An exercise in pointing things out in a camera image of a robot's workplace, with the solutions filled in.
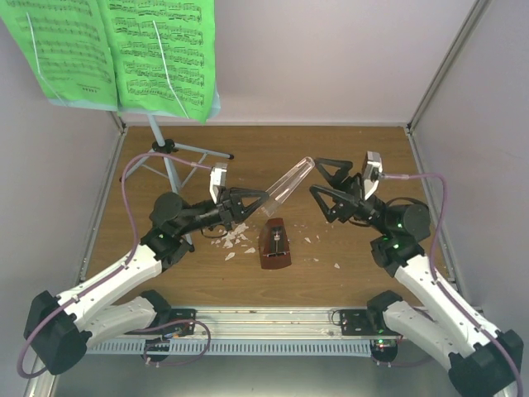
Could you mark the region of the wooden metronome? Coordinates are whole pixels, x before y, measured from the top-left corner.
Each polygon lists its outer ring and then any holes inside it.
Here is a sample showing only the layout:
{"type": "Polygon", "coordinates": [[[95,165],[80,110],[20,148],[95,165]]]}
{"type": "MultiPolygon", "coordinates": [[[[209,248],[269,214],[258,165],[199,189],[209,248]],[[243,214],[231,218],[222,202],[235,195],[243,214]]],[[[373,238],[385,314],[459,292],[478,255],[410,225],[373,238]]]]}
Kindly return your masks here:
{"type": "Polygon", "coordinates": [[[259,235],[260,266],[281,270],[292,265],[288,235],[282,218],[269,219],[259,235]]]}

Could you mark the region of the clear metronome cover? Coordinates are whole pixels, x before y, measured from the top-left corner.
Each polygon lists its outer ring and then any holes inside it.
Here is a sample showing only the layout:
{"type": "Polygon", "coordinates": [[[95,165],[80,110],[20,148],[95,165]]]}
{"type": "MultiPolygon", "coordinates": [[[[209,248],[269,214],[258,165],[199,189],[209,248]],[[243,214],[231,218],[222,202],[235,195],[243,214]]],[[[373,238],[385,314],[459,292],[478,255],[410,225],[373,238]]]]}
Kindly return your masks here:
{"type": "Polygon", "coordinates": [[[276,180],[267,190],[269,195],[261,206],[261,212],[271,218],[315,167],[312,157],[302,158],[296,165],[276,180]]]}

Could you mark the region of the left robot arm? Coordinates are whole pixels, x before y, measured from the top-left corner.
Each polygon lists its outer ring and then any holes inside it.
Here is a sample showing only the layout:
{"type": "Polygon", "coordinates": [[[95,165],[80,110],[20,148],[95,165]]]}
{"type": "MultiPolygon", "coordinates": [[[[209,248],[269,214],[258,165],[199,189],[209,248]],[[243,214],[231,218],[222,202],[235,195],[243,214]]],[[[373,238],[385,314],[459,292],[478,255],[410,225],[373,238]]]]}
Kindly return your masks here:
{"type": "Polygon", "coordinates": [[[127,332],[166,331],[170,324],[166,309],[144,297],[121,306],[115,301],[192,251],[187,234],[216,226],[230,231],[268,197],[262,190],[223,188],[216,200],[190,204],[175,192],[161,194],[150,214],[151,229],[135,237],[133,247],[120,260],[72,289],[57,295],[45,290],[31,301],[22,349],[32,349],[45,371],[59,375],[99,341],[127,332]]]}

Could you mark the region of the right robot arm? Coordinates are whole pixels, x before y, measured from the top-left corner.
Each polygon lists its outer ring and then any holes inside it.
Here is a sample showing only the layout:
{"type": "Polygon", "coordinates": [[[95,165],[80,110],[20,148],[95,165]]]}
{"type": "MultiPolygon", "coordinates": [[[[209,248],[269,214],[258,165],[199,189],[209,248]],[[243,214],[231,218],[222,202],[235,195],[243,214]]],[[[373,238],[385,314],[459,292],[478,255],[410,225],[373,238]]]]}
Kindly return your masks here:
{"type": "Polygon", "coordinates": [[[421,243],[436,240],[431,213],[421,200],[397,197],[384,202],[375,194],[386,179],[411,175],[386,174],[378,153],[366,154],[362,171],[351,175],[346,160],[317,158],[315,167],[326,185],[309,191],[328,222],[371,227],[376,265],[420,300],[415,309],[400,295],[385,291],[367,303],[366,325],[374,334],[395,332],[420,347],[441,365],[462,396],[522,396],[524,342],[473,308],[435,266],[433,252],[421,243]]]}

